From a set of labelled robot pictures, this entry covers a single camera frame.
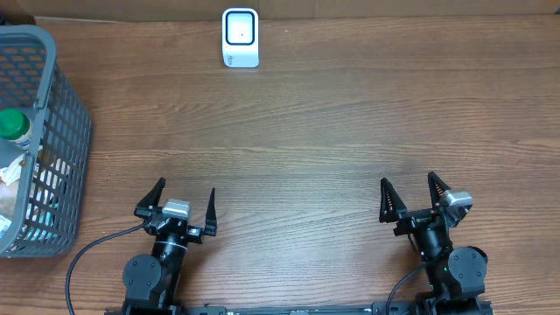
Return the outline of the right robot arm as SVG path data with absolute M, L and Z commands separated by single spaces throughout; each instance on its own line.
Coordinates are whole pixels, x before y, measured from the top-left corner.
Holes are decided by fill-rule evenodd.
M 485 292 L 487 254 L 480 248 L 456 248 L 450 230 L 469 214 L 473 197 L 449 187 L 435 172 L 427 175 L 431 207 L 410 211 L 387 178 L 380 181 L 379 222 L 394 223 L 394 235 L 405 235 L 421 264 L 404 276 L 378 309 L 385 314 L 492 314 Z M 425 272 L 430 289 L 409 302 L 396 303 L 398 290 L 412 277 Z

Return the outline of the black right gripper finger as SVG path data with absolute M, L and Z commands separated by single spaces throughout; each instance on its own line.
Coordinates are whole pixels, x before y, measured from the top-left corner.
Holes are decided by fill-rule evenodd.
M 436 208 L 444 192 L 451 188 L 434 171 L 428 173 L 428 185 L 432 207 Z
M 387 178 L 380 182 L 381 204 L 379 222 L 396 222 L 400 216 L 408 211 L 395 188 Z

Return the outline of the beige snack pouch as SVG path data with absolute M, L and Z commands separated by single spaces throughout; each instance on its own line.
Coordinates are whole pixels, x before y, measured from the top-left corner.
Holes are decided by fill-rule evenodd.
M 1 169 L 1 215 L 9 220 L 14 218 L 19 180 L 24 166 L 24 154 L 21 154 Z

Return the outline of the green lid jar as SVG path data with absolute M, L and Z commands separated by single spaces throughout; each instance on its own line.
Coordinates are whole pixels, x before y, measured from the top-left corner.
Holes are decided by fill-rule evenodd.
M 1 138 L 21 150 L 28 150 L 32 142 L 32 121 L 21 111 L 8 108 L 1 111 Z

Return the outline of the teal packet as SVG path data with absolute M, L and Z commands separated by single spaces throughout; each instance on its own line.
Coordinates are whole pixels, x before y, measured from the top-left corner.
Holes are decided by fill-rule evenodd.
M 10 191 L 1 191 L 1 238 L 5 237 L 14 221 L 16 198 Z M 53 215 L 36 206 L 32 207 L 29 205 L 27 207 L 25 218 L 48 227 L 53 226 Z M 25 241 L 45 241 L 52 238 L 53 233 L 44 230 L 42 227 L 27 227 L 23 225 L 20 237 Z

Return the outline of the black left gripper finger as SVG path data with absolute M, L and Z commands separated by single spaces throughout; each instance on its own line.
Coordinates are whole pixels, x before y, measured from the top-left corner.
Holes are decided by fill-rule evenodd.
M 218 223 L 215 211 L 215 188 L 213 188 L 206 209 L 205 230 L 216 230 L 217 225 Z
M 153 188 L 136 204 L 136 209 L 151 209 L 157 207 L 165 188 L 165 178 L 161 177 Z

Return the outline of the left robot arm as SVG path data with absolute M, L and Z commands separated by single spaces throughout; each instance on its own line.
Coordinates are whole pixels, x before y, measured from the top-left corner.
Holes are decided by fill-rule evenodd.
M 155 238 L 149 254 L 132 257 L 122 273 L 126 287 L 121 314 L 180 314 L 184 307 L 175 299 L 183 262 L 191 243 L 201 244 L 217 235 L 215 191 L 211 191 L 203 227 L 189 223 L 191 204 L 168 199 L 159 205 L 165 179 L 136 204 L 134 215 L 143 219 L 143 230 Z

